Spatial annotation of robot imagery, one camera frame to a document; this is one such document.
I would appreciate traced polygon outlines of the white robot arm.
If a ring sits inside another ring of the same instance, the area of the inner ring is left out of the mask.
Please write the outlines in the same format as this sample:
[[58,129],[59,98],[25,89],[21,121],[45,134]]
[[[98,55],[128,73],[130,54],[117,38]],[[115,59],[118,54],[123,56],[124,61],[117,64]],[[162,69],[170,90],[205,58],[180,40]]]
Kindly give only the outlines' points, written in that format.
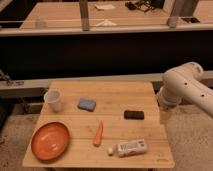
[[156,94],[163,110],[175,108],[183,99],[195,104],[213,118],[213,90],[200,82],[204,70],[196,62],[188,62],[167,70],[163,86]]

